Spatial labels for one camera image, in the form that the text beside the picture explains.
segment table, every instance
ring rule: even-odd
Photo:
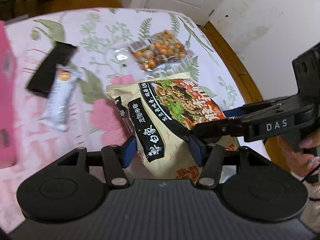
[[[123,67],[114,51],[126,42],[170,30],[194,52],[179,64],[147,75]],[[222,110],[244,104],[225,64],[206,36],[183,14],[147,9],[93,8],[43,15],[7,26],[18,60],[15,78],[15,131],[19,161],[0,170],[0,227],[10,232],[24,217],[16,201],[16,190],[26,178],[70,150],[85,146],[99,151],[104,145],[126,140],[124,125],[105,104],[105,86],[132,83],[173,73],[191,72],[191,77]],[[55,41],[79,46],[70,67],[83,73],[69,105],[69,130],[62,133],[40,125],[46,99],[30,94],[25,87],[50,52]],[[268,158],[261,141],[244,143]],[[101,171],[90,170],[99,176]],[[139,177],[139,169],[128,168]]]

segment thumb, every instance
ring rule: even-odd
[[[307,135],[300,143],[300,148],[313,148],[320,145],[320,128],[318,128],[316,131],[310,133]]]

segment pink box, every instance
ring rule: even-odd
[[[0,169],[16,163],[13,91],[17,61],[0,21]]]

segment human hand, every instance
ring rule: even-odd
[[[294,152],[288,142],[281,136],[278,136],[278,143],[282,149],[282,154],[286,158],[287,165],[290,170],[299,177],[307,176],[310,171],[316,168],[320,162],[319,157],[314,157],[312,154],[302,154],[301,152]],[[300,143],[299,147],[309,149],[320,145],[320,128],[315,132],[310,133]]]

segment black package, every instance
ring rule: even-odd
[[[76,50],[76,46],[57,41],[54,49],[44,59],[31,78],[27,89],[38,96],[46,98],[54,81],[56,65],[66,66]]]

